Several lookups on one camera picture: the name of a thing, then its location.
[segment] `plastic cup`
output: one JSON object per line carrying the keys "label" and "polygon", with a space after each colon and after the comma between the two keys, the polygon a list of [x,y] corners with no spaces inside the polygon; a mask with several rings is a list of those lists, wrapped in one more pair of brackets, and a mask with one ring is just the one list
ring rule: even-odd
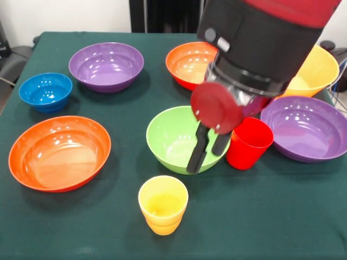
{"label": "plastic cup", "polygon": [[244,118],[234,129],[227,161],[239,170],[250,169],[273,143],[272,130],[257,118]]}
{"label": "plastic cup", "polygon": [[181,223],[188,203],[188,190],[171,176],[156,176],[146,181],[138,195],[148,226],[161,236],[173,233]]}

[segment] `red cup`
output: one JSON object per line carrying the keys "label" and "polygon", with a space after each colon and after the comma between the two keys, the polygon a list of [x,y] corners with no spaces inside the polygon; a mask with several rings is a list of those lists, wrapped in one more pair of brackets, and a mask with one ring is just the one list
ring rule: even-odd
{"label": "red cup", "polygon": [[273,143],[272,130],[257,118],[244,118],[232,133],[227,161],[234,168],[247,170]]}

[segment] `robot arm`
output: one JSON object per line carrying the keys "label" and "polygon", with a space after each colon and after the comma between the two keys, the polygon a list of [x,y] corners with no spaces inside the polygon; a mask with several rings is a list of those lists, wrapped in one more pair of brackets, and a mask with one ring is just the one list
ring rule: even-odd
{"label": "robot arm", "polygon": [[221,155],[232,130],[283,94],[341,0],[210,0],[198,38],[219,52],[191,96],[200,121],[187,171],[204,161],[211,128],[212,152]]}

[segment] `yellow bowl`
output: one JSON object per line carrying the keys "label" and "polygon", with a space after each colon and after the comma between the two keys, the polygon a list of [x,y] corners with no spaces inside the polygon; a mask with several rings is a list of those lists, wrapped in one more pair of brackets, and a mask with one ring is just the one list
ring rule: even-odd
{"label": "yellow bowl", "polygon": [[339,66],[335,58],[322,47],[315,45],[281,97],[310,98],[330,85],[338,74]]}

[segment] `green tablecloth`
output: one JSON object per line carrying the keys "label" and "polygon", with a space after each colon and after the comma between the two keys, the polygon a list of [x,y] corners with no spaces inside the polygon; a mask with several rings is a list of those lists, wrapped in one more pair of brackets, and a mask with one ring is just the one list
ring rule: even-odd
{"label": "green tablecloth", "polygon": [[[275,149],[249,171],[223,159],[195,175],[161,166],[145,140],[162,110],[188,105],[190,92],[165,67],[166,54],[195,35],[53,33],[42,35],[0,118],[0,259],[346,259],[347,157],[321,164],[289,160]],[[18,86],[42,72],[69,75],[68,61],[82,47],[103,41],[131,44],[144,55],[137,81],[116,95],[77,84],[59,115],[81,115],[106,127],[112,152],[86,186],[67,193],[23,187],[8,170],[11,145],[48,116],[18,97]],[[182,180],[190,200],[171,236],[155,235],[137,194],[147,179]]]}

